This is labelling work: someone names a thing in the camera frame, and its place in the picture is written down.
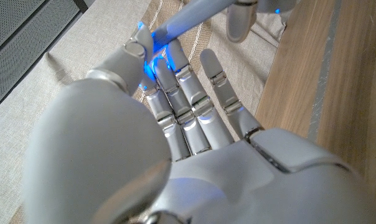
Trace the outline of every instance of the silver finger segment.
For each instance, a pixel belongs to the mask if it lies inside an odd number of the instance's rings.
[[[147,77],[144,77],[139,87],[143,90],[157,123],[162,127],[164,136],[171,149],[173,161],[190,156],[190,151],[180,124],[177,122],[173,110],[164,94],[158,87],[152,70],[145,68]]]
[[[244,41],[256,22],[257,0],[238,0],[228,7],[227,37],[231,42]]]
[[[189,65],[188,59],[177,39],[167,45],[166,54],[171,68],[176,74],[176,78],[212,149],[220,149],[233,143],[232,135],[214,108],[197,75]]]
[[[203,130],[200,128],[196,120],[191,105],[187,101],[184,92],[179,86],[174,72],[167,64],[166,59],[156,58],[154,60],[154,70],[162,89],[166,93],[169,102],[177,117],[178,123],[181,125],[182,132],[188,143],[192,154],[197,154],[210,149]]]
[[[144,23],[138,23],[138,30],[130,37],[130,41],[142,45],[145,48],[145,61],[151,61],[153,56],[153,39],[151,31]]]
[[[214,52],[210,49],[203,50],[200,61],[224,112],[227,114],[228,121],[239,138],[247,139],[253,133],[263,129],[238,99]]]

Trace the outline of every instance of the robotic finger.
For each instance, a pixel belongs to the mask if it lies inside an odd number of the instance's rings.
[[[214,52],[210,49],[203,50],[200,54],[200,61],[230,124],[238,136],[241,139],[248,139],[253,133],[262,130],[260,123],[238,99]]]
[[[228,8],[227,37],[231,42],[239,43],[246,39],[251,26],[255,23],[256,12],[281,13],[292,9],[295,5],[295,0],[190,1],[153,32],[154,51],[157,52],[170,41],[225,8]]]
[[[177,39],[167,45],[166,55],[185,97],[192,107],[193,115],[197,118],[212,149],[220,149],[233,143],[232,135],[189,65]]]
[[[145,65],[144,71],[146,76],[142,79],[139,87],[146,96],[156,121],[162,128],[167,143],[169,143],[172,161],[174,162],[189,157],[190,152],[188,145],[165,93],[159,88],[153,71],[148,65]]]
[[[192,154],[197,154],[210,149],[210,144],[198,125],[191,105],[177,82],[174,72],[169,68],[166,59],[155,58],[154,71],[163,91],[169,98],[170,104],[176,115],[178,124],[182,128],[185,139]]]

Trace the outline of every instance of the metal panel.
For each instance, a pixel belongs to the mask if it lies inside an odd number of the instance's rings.
[[[77,13],[72,0],[49,1],[0,51],[0,101]]]
[[[0,45],[44,2],[45,0],[0,0]]]

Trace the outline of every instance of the wooden surface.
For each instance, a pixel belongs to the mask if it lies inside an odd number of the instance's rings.
[[[376,195],[376,0],[341,0],[317,143]],[[306,137],[335,1],[302,0],[287,23],[256,114]]]

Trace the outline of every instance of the blue led light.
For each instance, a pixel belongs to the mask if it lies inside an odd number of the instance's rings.
[[[153,74],[153,71],[151,69],[151,67],[149,65],[146,64],[146,62],[144,63],[144,72],[145,74],[152,80],[152,81],[155,81],[155,76]]]
[[[168,51],[166,51],[167,59],[169,61],[169,65],[174,69],[176,67],[176,64],[174,63],[173,58],[171,55],[168,54]]]
[[[154,59],[152,60],[152,63],[151,63],[152,71],[155,71],[155,60],[156,60],[156,58],[154,58]]]
[[[163,48],[167,47],[167,44],[166,45],[162,45],[158,42],[156,42],[156,38],[154,36],[152,36],[152,38],[154,39],[153,40],[153,52],[160,52],[163,50]]]
[[[144,25],[144,23],[139,21],[138,24],[137,24],[138,29],[140,29],[143,25]]]

